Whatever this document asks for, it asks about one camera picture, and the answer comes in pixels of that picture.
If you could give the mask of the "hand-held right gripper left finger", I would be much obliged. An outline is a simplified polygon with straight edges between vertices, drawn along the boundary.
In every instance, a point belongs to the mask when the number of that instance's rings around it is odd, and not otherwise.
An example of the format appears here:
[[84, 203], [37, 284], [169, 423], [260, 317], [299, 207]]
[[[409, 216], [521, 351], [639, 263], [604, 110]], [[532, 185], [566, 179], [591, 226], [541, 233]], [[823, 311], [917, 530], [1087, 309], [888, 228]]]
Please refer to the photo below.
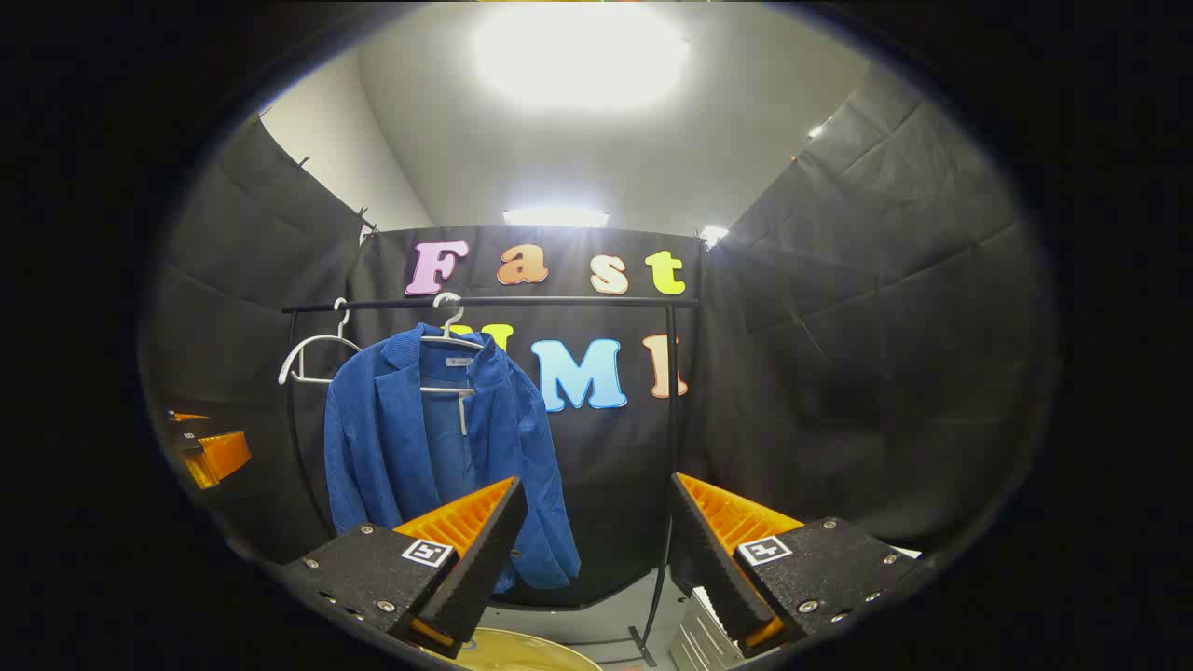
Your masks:
[[336, 623], [453, 659], [527, 513], [521, 480], [506, 478], [400, 527], [361, 523], [282, 565], [280, 581]]

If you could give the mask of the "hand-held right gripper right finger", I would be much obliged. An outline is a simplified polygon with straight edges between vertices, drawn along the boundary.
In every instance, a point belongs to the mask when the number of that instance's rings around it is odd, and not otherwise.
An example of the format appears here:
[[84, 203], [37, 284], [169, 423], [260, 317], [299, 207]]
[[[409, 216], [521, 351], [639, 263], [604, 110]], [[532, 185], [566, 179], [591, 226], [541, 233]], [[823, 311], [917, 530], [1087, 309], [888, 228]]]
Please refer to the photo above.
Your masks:
[[835, 636], [927, 574], [925, 561], [839, 517], [801, 522], [682, 472], [670, 494], [696, 585], [746, 659]]

